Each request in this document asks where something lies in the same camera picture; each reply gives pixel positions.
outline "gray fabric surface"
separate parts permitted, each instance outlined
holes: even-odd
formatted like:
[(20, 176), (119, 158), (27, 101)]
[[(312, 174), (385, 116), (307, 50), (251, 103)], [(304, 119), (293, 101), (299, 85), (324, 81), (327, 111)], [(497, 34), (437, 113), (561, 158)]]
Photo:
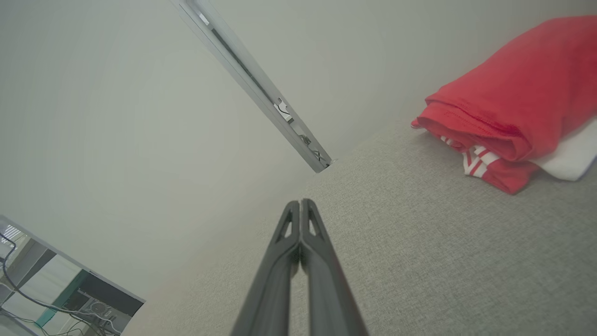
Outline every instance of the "gray fabric surface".
[[(372, 335), (597, 332), (597, 169), (538, 173), (516, 196), (461, 155), (394, 124), (316, 175), (319, 207)], [(134, 316), (125, 336), (226, 335), (282, 208), (220, 237)], [(307, 279), (291, 334), (308, 334)]]

